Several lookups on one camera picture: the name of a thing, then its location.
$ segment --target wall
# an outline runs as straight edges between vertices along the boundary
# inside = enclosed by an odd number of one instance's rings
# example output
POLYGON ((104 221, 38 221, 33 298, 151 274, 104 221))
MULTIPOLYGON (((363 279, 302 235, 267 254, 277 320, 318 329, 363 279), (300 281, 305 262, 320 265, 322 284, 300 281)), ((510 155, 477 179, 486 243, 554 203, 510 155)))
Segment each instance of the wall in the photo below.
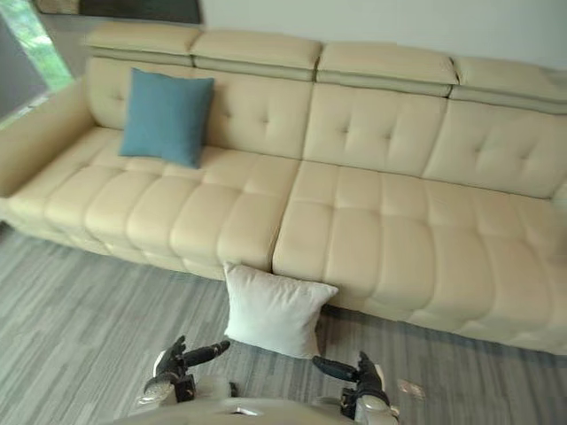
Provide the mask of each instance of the wall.
MULTIPOLYGON (((567 69, 567 0, 201 0, 208 27, 381 40, 567 69)), ((101 19, 45 16, 74 73, 101 19)))
POLYGON ((0 120, 47 91, 47 85, 0 16, 0 120))

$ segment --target white wall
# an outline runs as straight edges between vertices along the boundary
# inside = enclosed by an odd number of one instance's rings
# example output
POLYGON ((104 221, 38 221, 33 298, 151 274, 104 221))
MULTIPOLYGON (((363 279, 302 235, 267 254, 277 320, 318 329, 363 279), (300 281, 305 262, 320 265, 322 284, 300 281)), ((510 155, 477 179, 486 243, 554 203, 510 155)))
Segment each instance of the white wall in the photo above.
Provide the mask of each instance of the white wall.
MULTIPOLYGON (((382 40, 567 69, 567 0, 201 0, 208 27, 382 40)), ((43 16, 73 71, 101 19, 43 16)))

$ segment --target beige leather sofa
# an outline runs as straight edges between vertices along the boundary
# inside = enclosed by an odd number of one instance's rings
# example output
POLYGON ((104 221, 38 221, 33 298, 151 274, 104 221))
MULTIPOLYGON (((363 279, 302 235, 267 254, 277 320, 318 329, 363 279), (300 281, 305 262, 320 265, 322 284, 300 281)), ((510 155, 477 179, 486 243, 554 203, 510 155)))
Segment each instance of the beige leather sofa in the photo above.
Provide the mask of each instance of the beige leather sofa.
POLYGON ((241 261, 336 285, 345 308, 567 354, 565 73, 149 24, 88 44, 84 79, 0 134, 15 228, 215 279, 241 261), (216 79, 201 169, 117 155, 132 67, 216 79))

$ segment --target framed picture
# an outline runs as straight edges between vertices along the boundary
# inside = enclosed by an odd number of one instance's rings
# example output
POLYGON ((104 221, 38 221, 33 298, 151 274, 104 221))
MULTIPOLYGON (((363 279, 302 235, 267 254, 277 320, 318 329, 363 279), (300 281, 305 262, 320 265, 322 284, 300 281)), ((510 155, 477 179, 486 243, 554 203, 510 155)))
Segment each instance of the framed picture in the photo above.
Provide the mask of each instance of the framed picture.
POLYGON ((198 0, 34 0, 41 13, 200 24, 198 0))

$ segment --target headrest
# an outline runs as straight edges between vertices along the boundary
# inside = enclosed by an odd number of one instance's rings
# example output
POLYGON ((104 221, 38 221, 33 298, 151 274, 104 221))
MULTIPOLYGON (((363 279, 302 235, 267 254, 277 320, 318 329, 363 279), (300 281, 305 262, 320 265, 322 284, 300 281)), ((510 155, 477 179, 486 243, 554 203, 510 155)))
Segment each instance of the headrest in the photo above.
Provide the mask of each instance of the headrest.
POLYGON ((311 81, 321 47, 289 35, 209 30, 190 54, 197 68, 311 81))
POLYGON ((567 113, 567 71, 501 59, 455 58, 460 85, 451 98, 567 113))
POLYGON ((93 56, 191 66, 189 50, 199 34, 191 27, 106 22, 86 44, 93 56))
POLYGON ((451 59, 432 50, 388 42, 331 42, 317 81, 445 97, 457 83, 451 59))

